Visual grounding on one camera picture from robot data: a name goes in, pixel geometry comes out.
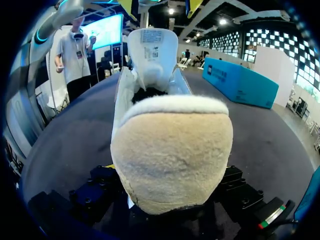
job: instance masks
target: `person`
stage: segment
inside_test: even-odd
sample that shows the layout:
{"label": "person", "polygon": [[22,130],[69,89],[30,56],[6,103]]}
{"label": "person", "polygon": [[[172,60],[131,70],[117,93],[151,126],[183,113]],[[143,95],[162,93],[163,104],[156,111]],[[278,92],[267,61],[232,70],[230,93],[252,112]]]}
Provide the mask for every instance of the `person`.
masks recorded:
{"label": "person", "polygon": [[66,88],[70,103],[90,88],[90,68],[87,51],[93,50],[96,37],[82,32],[80,26],[85,17],[72,21],[70,32],[61,37],[58,42],[54,63],[58,73],[64,72]]}
{"label": "person", "polygon": [[195,56],[192,66],[194,67],[197,63],[201,63],[204,58],[202,56]]}
{"label": "person", "polygon": [[186,59],[188,60],[190,58],[190,52],[189,52],[189,49],[185,50],[185,57]]}

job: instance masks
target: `table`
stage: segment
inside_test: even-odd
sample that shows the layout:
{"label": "table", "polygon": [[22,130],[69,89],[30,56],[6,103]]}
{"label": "table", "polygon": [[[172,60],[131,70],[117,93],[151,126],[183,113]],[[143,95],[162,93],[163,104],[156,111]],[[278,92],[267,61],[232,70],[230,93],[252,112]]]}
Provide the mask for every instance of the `table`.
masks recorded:
{"label": "table", "polygon": [[[229,101],[198,72],[183,74],[194,94],[213,96],[227,104],[233,124],[228,164],[243,170],[243,177],[255,189],[263,190],[267,202],[279,197],[298,205],[314,170],[289,126],[272,109]],[[96,84],[45,128],[22,171],[25,201],[52,189],[68,198],[70,190],[90,177],[91,169],[112,163],[110,143],[118,77],[119,73]],[[218,224],[228,227],[225,234],[230,239],[239,228],[223,209],[218,208],[216,215]]]}

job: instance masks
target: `white partition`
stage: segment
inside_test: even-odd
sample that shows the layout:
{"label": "white partition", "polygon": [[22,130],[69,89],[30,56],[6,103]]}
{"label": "white partition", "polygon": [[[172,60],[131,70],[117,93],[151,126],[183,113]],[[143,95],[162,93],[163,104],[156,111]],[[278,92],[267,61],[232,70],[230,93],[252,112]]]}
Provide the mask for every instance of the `white partition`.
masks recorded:
{"label": "white partition", "polygon": [[278,49],[258,46],[253,70],[279,85],[274,103],[285,107],[294,83],[295,65]]}

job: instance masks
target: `yellow flag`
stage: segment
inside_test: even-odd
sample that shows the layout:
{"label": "yellow flag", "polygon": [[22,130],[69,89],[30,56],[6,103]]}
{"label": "yellow flag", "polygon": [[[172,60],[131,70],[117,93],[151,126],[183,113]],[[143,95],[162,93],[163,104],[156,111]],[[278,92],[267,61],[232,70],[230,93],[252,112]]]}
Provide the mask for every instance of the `yellow flag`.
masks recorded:
{"label": "yellow flag", "polygon": [[132,0],[118,0],[118,3],[120,3],[120,5],[123,7],[123,9],[126,11],[127,14],[129,14],[129,16],[137,21],[137,19],[135,18],[135,16],[133,16],[131,14],[131,6],[132,6]]}

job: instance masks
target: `white wall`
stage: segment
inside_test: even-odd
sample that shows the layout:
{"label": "white wall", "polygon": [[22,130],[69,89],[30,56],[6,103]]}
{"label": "white wall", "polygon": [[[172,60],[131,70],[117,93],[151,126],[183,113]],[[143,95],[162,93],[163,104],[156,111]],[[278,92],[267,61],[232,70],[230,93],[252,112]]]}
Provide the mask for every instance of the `white wall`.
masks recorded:
{"label": "white wall", "polygon": [[279,85],[274,103],[285,107],[294,84],[295,65],[278,49],[258,46],[253,70]]}
{"label": "white wall", "polygon": [[307,109],[309,110],[310,114],[307,121],[315,121],[318,125],[320,125],[320,103],[318,103],[316,99],[301,86],[295,83],[293,86],[295,90],[295,95],[292,97],[293,100],[298,101],[300,97],[308,103]]}
{"label": "white wall", "polygon": [[192,44],[183,44],[183,43],[179,43],[178,45],[178,51],[177,51],[177,57],[181,57],[182,56],[182,52],[185,52],[186,49],[189,49],[189,51],[191,52],[190,57],[193,59],[195,58],[197,55],[201,54],[201,51],[206,51],[209,53],[210,58],[213,59],[222,59],[223,61],[229,62],[229,63],[233,63],[233,64],[239,64],[242,63],[242,66],[244,67],[249,67],[249,63],[247,61],[244,61],[241,58],[235,57],[235,56],[231,56],[228,55],[224,52],[220,52],[220,51],[216,51],[216,50],[212,50],[209,48],[204,48],[201,46],[195,46]]}

